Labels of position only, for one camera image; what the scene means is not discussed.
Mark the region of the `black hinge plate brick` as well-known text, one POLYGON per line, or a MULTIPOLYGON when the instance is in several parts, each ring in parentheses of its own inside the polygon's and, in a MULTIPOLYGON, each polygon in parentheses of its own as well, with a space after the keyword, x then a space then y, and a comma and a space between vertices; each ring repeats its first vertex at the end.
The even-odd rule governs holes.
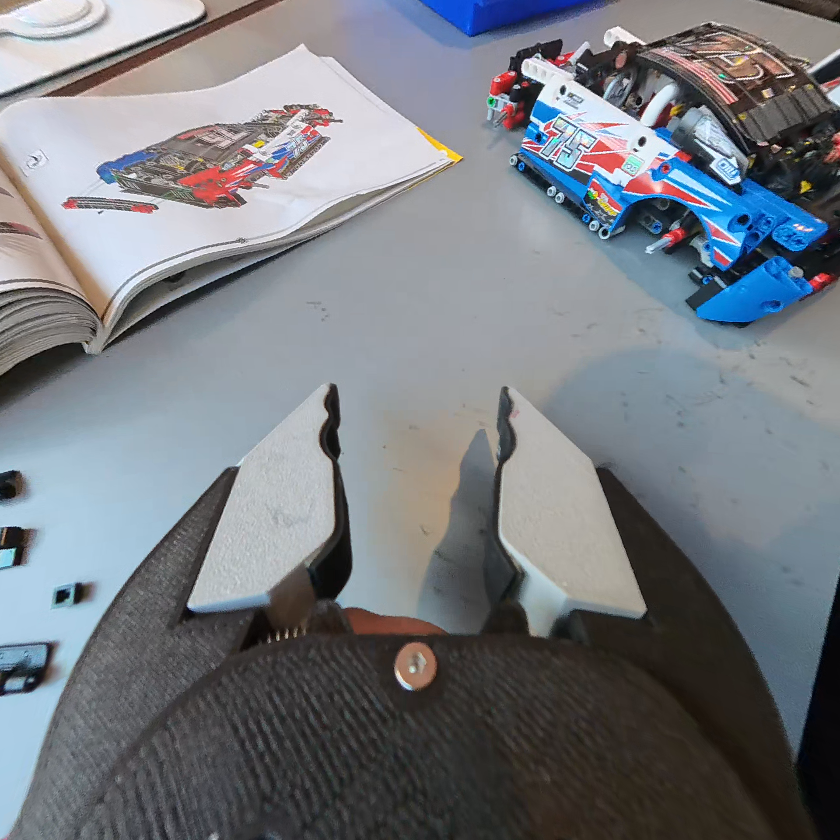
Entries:
POLYGON ((52 644, 12 644, 1 646, 1 697, 24 695, 43 682, 52 644))

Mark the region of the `instruction booklet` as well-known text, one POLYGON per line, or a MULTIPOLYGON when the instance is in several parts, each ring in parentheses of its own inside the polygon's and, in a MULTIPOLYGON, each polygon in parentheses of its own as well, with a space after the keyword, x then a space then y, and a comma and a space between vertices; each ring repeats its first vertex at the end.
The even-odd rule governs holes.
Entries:
POLYGON ((2 112, 1 373, 162 307, 460 156, 300 45, 224 84, 2 112))

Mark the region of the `blue plastic bin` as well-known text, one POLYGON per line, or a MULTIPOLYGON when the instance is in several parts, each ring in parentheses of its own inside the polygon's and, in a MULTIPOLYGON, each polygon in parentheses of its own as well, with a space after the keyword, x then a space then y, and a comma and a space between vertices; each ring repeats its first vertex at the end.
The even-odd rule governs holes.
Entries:
POLYGON ((462 34, 474 37, 592 1, 422 1, 422 4, 462 34))

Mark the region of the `grey desk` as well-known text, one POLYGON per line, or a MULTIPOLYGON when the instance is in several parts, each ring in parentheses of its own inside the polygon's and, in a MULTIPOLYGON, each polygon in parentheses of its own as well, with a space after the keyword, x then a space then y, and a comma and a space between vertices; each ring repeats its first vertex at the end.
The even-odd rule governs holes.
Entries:
POLYGON ((508 166, 485 121, 511 53, 620 25, 656 39, 729 23, 818 61, 838 24, 760 2, 617 2, 479 38, 415 2, 282 2, 110 80, 105 96, 206 88, 299 44, 332 56, 463 155, 446 172, 161 312, 99 356, 2 378, 2 643, 54 668, 2 699, 2 831, 69 672, 138 563, 227 466, 320 384, 339 387, 353 540, 343 603, 450 631, 487 612, 481 562, 500 388, 610 466, 737 621, 793 750, 838 571, 838 286, 747 329, 701 322, 677 255, 601 241, 508 166), (51 609, 55 588, 89 586, 51 609))

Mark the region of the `red blue black brick car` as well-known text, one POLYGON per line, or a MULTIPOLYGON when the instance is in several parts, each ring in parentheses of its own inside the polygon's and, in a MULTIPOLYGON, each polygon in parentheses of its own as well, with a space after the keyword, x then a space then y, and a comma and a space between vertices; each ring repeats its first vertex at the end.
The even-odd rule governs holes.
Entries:
POLYGON ((838 51, 811 66, 705 23, 647 43, 625 29, 521 49, 487 119, 524 129, 510 166, 600 239, 691 248, 699 319, 745 327, 838 282, 838 51))

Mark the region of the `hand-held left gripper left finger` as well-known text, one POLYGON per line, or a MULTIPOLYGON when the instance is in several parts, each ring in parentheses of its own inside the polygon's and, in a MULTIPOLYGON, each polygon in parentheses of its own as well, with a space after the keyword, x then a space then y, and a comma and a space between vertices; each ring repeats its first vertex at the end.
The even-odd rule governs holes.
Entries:
POLYGON ((190 613, 260 610, 273 631, 302 626, 351 573, 340 398, 322 384, 235 469, 193 588, 190 613))

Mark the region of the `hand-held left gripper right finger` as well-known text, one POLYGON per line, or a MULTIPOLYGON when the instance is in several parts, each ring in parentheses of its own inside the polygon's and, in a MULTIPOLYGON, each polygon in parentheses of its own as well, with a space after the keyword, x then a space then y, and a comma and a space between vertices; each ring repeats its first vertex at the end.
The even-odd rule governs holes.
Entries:
POLYGON ((510 386, 500 389, 486 590, 532 637, 573 613, 641 620, 647 605, 592 460, 510 386))

